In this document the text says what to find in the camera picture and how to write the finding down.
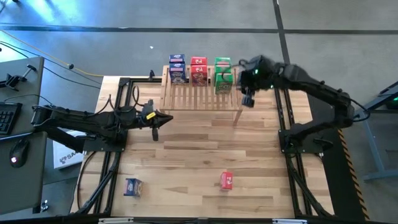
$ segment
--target gray desk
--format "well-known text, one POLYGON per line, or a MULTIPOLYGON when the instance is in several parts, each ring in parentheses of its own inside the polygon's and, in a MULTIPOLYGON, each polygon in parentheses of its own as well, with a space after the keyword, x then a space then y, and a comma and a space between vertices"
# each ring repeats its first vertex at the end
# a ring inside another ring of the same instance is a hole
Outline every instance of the gray desk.
MULTIPOLYGON (((44 65, 42 57, 0 63, 0 80, 5 80, 7 73, 23 75, 27 64, 33 65, 37 71, 30 71, 26 76, 27 81, 17 84, 19 91, 0 88, 1 101, 14 96, 40 95, 44 65)), ((34 130, 30 124, 33 117, 32 106, 39 104, 39 97, 24 96, 9 101, 23 104, 10 136, 31 133, 34 130)), ((0 141, 0 214, 36 207, 41 203, 47 134, 35 133, 26 138, 30 141, 27 161, 18 169, 11 167, 9 152, 19 138, 0 141)))
POLYGON ((20 168, 13 168, 9 162, 10 148, 18 139, 0 144, 0 214, 33 208, 41 203, 47 133, 34 133, 26 139, 30 141, 27 160, 20 168))
MULTIPOLYGON (((40 95, 40 88, 42 86, 43 77, 43 65, 44 58, 34 57, 21 60, 14 60, 10 62, 0 63, 0 80, 5 80, 7 73, 10 75, 23 75, 26 70, 27 64, 33 65, 37 71, 30 71, 26 76, 26 82, 19 82, 16 88, 19 91, 14 91, 10 88, 0 88, 0 100, 5 100, 6 98, 13 96, 21 96, 26 94, 36 94, 40 95)), ((32 132, 33 126, 30 124, 33 117, 32 106, 39 104, 38 96, 24 96, 14 99, 10 99, 10 102, 22 103, 21 113, 15 123, 14 129, 12 130, 10 136, 16 134, 24 134, 32 132)))

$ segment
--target green box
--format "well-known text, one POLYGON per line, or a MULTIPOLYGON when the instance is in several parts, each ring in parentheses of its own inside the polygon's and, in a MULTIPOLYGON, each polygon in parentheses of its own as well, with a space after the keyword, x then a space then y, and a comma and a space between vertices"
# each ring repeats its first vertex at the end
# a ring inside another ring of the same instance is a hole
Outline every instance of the green box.
POLYGON ((230 65, 216 65, 215 74, 217 73, 232 73, 230 65))
POLYGON ((216 57, 214 65, 231 65, 231 58, 229 58, 229 57, 216 57))
POLYGON ((233 76, 230 73, 224 73, 224 77, 220 73, 215 75, 216 94, 229 93, 232 89, 233 76))

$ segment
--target concrete floor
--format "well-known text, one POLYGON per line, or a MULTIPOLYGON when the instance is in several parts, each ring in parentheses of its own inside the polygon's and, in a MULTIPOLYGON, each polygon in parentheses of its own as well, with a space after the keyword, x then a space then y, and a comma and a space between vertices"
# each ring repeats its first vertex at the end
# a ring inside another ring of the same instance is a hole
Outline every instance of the concrete floor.
MULTIPOLYGON (((21 0, 6 2, 0 23, 18 25, 92 27, 181 27, 276 29, 272 0, 21 0)), ((398 1, 393 0, 279 0, 285 29, 382 30, 398 29, 398 1)), ((103 75, 160 75, 168 54, 229 56, 234 61, 264 54, 282 61, 278 34, 143 33, 143 32, 34 32, 12 35, 76 67, 103 75)), ((366 103, 397 81, 396 35, 286 35, 290 60, 327 84, 342 88, 366 103)), ((24 44, 0 34, 0 40, 24 44)), ((6 48, 0 62, 22 58, 6 48)), ((97 85, 50 62, 46 66, 78 82, 97 85)), ((66 82, 45 72, 42 95, 52 103, 93 111, 98 90, 66 82)), ((358 178, 374 171, 361 125, 345 129, 358 178)), ((47 149, 44 198, 50 210, 39 215, 66 214, 70 208, 79 166, 52 169, 51 144, 47 149), (60 189, 62 197, 56 192, 60 189)), ((398 178, 361 181, 371 220, 397 222, 398 178)), ((0 216, 0 220, 34 217, 27 211, 0 216)))

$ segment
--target red cereal box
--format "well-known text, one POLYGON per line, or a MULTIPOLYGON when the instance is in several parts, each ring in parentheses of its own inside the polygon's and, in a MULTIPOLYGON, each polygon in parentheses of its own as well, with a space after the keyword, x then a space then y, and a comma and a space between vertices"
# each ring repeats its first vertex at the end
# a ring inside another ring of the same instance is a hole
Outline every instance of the red cereal box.
POLYGON ((221 174, 221 190, 232 190, 232 173, 223 172, 221 174))
POLYGON ((193 86, 207 86, 207 65, 191 65, 193 86))
POLYGON ((207 65, 206 57, 192 57, 191 65, 207 65))

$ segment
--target blue cereal box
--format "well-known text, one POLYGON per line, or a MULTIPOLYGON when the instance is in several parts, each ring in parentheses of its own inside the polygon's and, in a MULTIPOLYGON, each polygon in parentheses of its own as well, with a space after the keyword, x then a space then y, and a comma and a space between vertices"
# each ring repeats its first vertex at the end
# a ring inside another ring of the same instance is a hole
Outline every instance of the blue cereal box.
POLYGON ((184 54, 170 55, 169 63, 185 63, 184 58, 185 58, 184 54))
POLYGON ((185 83, 186 76, 184 63, 171 63, 169 73, 172 83, 185 83))
POLYGON ((142 181, 135 178, 126 178, 124 196, 141 197, 142 181))

